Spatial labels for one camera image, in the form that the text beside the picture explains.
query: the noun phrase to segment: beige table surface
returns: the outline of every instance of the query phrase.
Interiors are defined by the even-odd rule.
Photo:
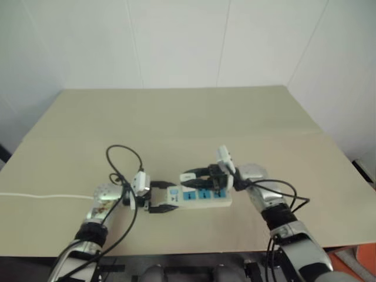
[[[297,212],[324,247],[376,241],[376,193],[335,143],[282,86],[227,89],[65,90],[0,172],[0,192],[82,194],[108,182],[105,149],[140,153],[153,180],[178,182],[187,169],[215,162],[225,144],[236,165],[258,163],[311,203]],[[114,150],[126,177],[137,170]],[[230,207],[139,213],[110,254],[261,251],[268,230],[246,192]],[[0,196],[0,255],[56,256],[92,202]],[[116,211],[107,246],[132,217]]]

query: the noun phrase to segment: orange object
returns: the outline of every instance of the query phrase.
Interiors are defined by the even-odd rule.
[[[376,243],[360,245],[357,250],[357,260],[376,276]]]
[[[331,260],[331,264],[333,265],[333,270],[345,272],[359,281],[363,281],[360,276],[354,272],[351,268],[349,268],[343,261],[341,261],[335,254],[329,254],[329,258]]]

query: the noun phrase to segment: white power strip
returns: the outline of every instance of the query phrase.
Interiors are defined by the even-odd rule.
[[[205,209],[208,207],[229,207],[233,199],[226,189],[219,192],[209,190],[194,190],[184,192],[183,186],[167,188],[166,203],[179,206],[182,209]]]

